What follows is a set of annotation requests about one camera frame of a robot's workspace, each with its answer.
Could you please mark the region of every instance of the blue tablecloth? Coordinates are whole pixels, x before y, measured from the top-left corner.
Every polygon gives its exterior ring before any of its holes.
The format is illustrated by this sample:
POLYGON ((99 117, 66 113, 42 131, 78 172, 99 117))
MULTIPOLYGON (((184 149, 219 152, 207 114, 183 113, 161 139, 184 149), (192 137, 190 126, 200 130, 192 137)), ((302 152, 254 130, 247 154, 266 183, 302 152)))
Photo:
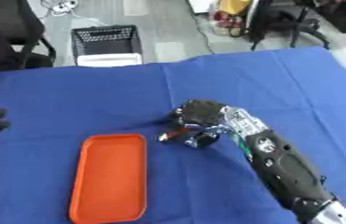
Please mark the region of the blue tablecloth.
POLYGON ((172 64, 0 73, 0 224, 64 224, 81 142, 148 141, 138 223, 296 223, 224 137, 207 150, 157 142, 154 123, 187 99, 248 109, 328 176, 346 204, 346 71, 321 48, 212 55, 172 64))

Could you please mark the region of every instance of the metal robotic arm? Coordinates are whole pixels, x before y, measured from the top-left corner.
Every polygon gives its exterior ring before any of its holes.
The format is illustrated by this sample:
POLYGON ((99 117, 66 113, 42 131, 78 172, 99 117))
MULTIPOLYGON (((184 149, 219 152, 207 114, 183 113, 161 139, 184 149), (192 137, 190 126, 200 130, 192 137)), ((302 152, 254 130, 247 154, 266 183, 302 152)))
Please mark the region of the metal robotic arm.
POLYGON ((297 149, 244 109, 212 101, 188 101, 170 119, 173 131, 161 134, 161 142, 182 141, 201 148, 228 134, 274 198, 299 222, 346 224, 346 208, 326 190, 325 177, 297 149))

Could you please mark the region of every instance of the wire basket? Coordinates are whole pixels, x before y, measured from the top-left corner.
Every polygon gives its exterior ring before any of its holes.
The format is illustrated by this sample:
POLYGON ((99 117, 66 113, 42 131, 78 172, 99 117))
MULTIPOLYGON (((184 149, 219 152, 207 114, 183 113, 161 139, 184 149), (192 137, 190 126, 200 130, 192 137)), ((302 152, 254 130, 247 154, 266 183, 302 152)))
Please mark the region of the wire basket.
POLYGON ((72 30, 74 60, 81 55, 142 54, 135 25, 113 25, 72 30))

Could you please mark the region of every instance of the red object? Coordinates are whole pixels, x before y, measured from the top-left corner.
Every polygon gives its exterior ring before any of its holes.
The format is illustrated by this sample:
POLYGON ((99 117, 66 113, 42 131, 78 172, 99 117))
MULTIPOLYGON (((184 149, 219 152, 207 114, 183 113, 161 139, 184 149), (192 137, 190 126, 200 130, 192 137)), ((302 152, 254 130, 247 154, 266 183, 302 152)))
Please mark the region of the red object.
POLYGON ((92 136, 81 157, 70 205, 76 224, 135 221, 146 207, 146 142, 139 134, 92 136))

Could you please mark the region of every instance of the black chair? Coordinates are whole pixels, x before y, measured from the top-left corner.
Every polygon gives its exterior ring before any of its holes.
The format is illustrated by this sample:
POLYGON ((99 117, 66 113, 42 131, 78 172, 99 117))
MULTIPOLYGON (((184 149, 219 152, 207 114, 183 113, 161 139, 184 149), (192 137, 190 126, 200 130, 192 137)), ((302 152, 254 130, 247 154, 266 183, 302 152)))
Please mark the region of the black chair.
POLYGON ((256 15, 253 18, 249 32, 249 40, 253 42, 251 50, 255 50, 258 43, 265 38, 268 31, 291 32, 291 47, 295 47, 301 33, 307 33, 319 39, 323 46, 329 49, 329 41, 320 33, 320 21, 315 18, 307 18, 311 7, 315 7, 313 0, 295 1, 301 7, 300 15, 295 17, 285 10, 273 10, 272 1, 262 0, 258 4, 256 15))
POLYGON ((13 46, 22 46, 16 53, 18 69, 52 67, 55 49, 43 37, 45 26, 33 13, 27 0, 0 0, 0 34, 13 46), (42 43, 48 55, 32 52, 42 43))

